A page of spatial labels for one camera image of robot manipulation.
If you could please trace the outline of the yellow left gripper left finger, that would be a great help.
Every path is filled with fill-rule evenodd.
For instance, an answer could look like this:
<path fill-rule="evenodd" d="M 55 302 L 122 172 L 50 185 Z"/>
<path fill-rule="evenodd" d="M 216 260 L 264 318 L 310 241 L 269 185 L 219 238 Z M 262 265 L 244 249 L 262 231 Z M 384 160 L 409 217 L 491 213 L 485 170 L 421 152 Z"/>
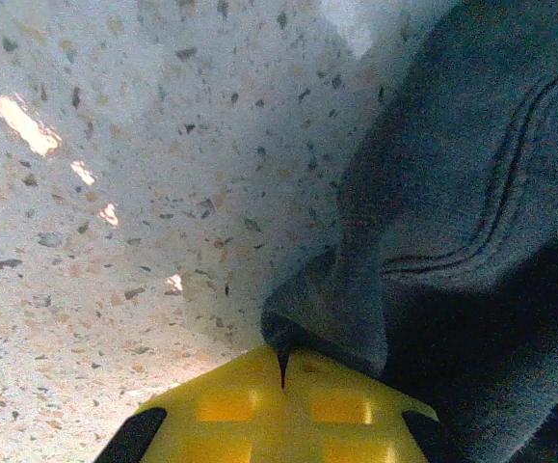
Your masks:
<path fill-rule="evenodd" d="M 258 347 L 144 402 L 97 462 L 279 462 L 279 364 Z"/>

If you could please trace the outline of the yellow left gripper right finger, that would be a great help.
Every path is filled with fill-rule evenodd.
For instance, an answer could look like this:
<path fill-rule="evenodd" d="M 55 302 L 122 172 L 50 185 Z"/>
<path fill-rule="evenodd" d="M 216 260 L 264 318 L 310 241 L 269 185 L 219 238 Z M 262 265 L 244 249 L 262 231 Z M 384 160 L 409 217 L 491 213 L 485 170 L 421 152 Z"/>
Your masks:
<path fill-rule="evenodd" d="M 287 462 L 429 462 L 407 415 L 438 424 L 429 405 L 308 350 L 281 356 Z"/>

